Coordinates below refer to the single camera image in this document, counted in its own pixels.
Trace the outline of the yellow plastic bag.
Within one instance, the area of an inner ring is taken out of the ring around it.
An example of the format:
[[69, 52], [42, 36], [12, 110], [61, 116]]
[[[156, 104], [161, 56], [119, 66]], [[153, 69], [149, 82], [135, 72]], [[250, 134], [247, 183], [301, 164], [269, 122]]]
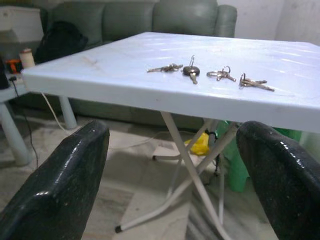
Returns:
[[197, 156], [206, 156], [210, 152], [209, 135], [202, 133], [201, 136], [196, 140], [196, 142], [190, 148], [190, 152]]

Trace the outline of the green plastic stool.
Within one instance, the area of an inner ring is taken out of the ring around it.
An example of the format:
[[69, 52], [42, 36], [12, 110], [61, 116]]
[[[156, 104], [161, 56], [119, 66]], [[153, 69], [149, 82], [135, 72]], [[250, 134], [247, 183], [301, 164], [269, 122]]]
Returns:
[[[228, 130], [231, 122], [221, 120], [216, 129], [217, 137], [222, 137]], [[297, 142], [300, 141], [302, 132], [286, 128], [274, 128], [282, 135], [291, 138]], [[236, 138], [234, 138], [223, 150], [223, 155], [228, 161], [227, 183], [229, 188], [234, 192], [242, 193], [249, 177], [247, 168], [238, 151]]]

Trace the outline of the slim brass key bunch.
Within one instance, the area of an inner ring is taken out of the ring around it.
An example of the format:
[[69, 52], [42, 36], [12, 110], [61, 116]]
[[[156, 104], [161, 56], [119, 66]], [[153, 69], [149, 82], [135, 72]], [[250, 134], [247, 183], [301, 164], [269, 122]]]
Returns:
[[166, 65], [166, 66], [148, 69], [146, 72], [147, 72], [147, 73], [152, 73], [152, 72], [172, 73], [172, 72], [178, 71], [178, 70], [181, 69], [183, 66], [184, 66], [183, 64], [171, 63], [171, 64]]

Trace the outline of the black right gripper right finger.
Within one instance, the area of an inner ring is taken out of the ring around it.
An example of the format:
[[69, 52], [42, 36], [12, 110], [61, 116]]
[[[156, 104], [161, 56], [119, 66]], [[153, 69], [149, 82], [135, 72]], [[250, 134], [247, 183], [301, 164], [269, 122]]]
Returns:
[[320, 240], [320, 163], [258, 121], [240, 125], [236, 144], [278, 240]]

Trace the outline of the white thread spool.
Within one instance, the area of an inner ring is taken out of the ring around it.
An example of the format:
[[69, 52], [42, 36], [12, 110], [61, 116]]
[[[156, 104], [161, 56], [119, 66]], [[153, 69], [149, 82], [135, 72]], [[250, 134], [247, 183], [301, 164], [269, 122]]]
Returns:
[[24, 69], [31, 68], [31, 67], [34, 67], [36, 65], [31, 48], [23, 49], [19, 53], [19, 57], [20, 57], [20, 60], [21, 60], [22, 67]]

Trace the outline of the black backpack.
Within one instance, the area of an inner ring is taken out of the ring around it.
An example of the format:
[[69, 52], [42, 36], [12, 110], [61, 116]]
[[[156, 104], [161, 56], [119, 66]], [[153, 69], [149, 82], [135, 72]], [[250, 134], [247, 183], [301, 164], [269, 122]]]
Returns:
[[44, 34], [35, 51], [37, 64], [78, 53], [85, 49], [89, 39], [67, 21], [55, 21]]

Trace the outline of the orange power tool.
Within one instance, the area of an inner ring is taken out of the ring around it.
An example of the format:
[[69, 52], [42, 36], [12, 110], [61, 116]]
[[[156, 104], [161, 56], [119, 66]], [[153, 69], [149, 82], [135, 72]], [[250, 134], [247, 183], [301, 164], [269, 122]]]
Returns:
[[9, 59], [5, 61], [5, 64], [11, 74], [19, 74], [23, 69], [20, 59]]

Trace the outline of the white plastic side table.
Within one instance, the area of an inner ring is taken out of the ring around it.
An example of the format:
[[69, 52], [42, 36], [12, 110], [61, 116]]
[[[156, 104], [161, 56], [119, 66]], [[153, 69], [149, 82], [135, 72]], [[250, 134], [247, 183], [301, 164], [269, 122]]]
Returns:
[[[13, 83], [9, 83], [8, 88], [0, 89], [0, 123], [8, 145], [13, 153], [14, 161], [5, 162], [4, 160], [0, 160], [0, 164], [9, 164], [20, 167], [28, 165], [32, 161], [33, 155], [27, 148], [14, 122], [8, 107], [8, 101], [17, 97], [21, 97], [29, 93], [29, 91], [27, 90], [22, 77], [19, 74], [6, 73], [6, 77], [8, 79], [12, 77], [17, 78], [17, 80], [14, 80]], [[65, 122], [65, 128], [68, 130], [76, 128], [77, 121], [69, 99], [66, 96], [58, 96], [58, 98]]]

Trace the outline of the white folding table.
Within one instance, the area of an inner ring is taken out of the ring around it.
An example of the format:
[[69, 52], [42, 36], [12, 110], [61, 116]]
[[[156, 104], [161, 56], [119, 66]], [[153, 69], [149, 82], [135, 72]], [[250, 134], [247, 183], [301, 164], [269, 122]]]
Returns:
[[[238, 124], [320, 134], [320, 46], [307, 42], [254, 40], [144, 32], [26, 68], [34, 93], [154, 110], [162, 118], [188, 177], [162, 206], [115, 228], [122, 233], [166, 211], [194, 184], [223, 240], [220, 222], [200, 174], [235, 137]], [[230, 121], [209, 156], [194, 166], [173, 114]]]

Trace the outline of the white storage box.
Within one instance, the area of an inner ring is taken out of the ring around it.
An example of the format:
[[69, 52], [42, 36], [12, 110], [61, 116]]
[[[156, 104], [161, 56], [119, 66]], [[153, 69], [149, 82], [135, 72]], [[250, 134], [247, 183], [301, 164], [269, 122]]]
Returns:
[[0, 44], [36, 42], [43, 35], [40, 9], [0, 6]]

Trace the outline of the black-headed car key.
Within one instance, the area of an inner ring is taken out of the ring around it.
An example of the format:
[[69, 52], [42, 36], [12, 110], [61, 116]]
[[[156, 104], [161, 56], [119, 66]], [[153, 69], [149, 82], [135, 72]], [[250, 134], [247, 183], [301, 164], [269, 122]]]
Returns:
[[182, 70], [184, 76], [190, 77], [193, 84], [197, 85], [197, 77], [200, 75], [200, 69], [194, 66], [195, 56], [192, 55], [189, 65], [185, 66]]

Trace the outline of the green leather sofa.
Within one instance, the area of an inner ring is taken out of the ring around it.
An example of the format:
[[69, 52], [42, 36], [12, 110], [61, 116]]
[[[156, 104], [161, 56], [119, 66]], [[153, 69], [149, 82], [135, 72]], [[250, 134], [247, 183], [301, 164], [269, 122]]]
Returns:
[[[65, 1], [41, 13], [45, 33], [57, 21], [74, 24], [88, 37], [86, 50], [144, 32], [235, 36], [237, 8], [217, 0]], [[79, 116], [165, 126], [158, 111], [69, 99]]]

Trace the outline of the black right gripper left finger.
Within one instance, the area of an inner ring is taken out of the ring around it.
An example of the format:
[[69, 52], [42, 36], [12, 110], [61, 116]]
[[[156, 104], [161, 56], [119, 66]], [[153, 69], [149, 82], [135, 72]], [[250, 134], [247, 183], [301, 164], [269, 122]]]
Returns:
[[0, 212], [0, 240], [81, 240], [106, 164], [108, 126], [66, 137]]

